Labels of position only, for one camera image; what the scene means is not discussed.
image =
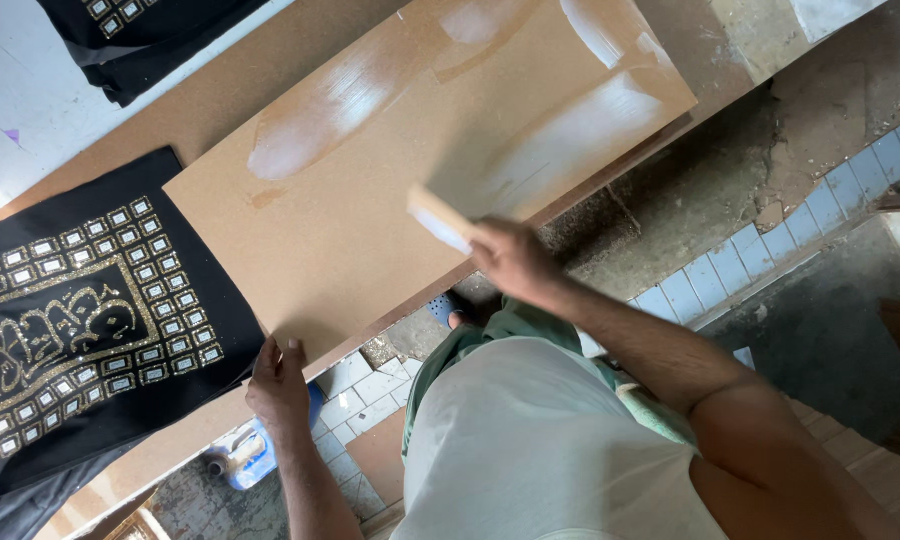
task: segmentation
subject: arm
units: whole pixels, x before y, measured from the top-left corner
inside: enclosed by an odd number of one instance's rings
[[[291,339],[281,357],[273,336],[266,338],[253,367],[246,402],[273,438],[289,536],[361,540],[357,520],[312,441],[305,364],[298,340]]]
[[[474,259],[501,290],[584,329],[688,417],[703,456],[690,480],[728,537],[900,538],[758,374],[683,326],[563,275],[529,228],[493,219],[478,231]]]

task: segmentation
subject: hand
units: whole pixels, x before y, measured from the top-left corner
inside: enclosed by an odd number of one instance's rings
[[[477,224],[470,247],[483,274],[523,302],[535,304],[567,279],[533,229],[525,225],[485,218]]]
[[[270,336],[260,349],[253,377],[246,392],[246,404],[273,436],[302,430],[310,437],[310,391],[303,379],[307,355],[303,343],[290,338],[280,351]]]

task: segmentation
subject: workbench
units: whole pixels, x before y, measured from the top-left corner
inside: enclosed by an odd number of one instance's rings
[[[812,47],[789,0],[637,0],[698,104],[531,218],[542,225],[653,155]],[[184,166],[313,69],[392,15],[404,0],[297,0],[0,210],[0,218],[70,190],[146,152],[173,146]],[[472,273],[467,262],[338,349],[352,350]],[[74,495],[41,532],[62,537],[144,490],[249,418],[238,389],[156,433]],[[180,433],[199,434],[181,441]]]

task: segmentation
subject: forearm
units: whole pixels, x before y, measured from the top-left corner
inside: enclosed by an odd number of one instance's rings
[[[272,433],[290,538],[362,539],[357,520],[304,427]]]
[[[708,339],[569,277],[528,299],[582,328],[664,404],[682,414],[722,388],[762,380]]]

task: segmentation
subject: embroidered black cloth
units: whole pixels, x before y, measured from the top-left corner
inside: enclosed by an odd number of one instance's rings
[[[91,85],[126,107],[266,0],[38,0]]]
[[[169,147],[0,222],[0,497],[235,388],[264,336]]]

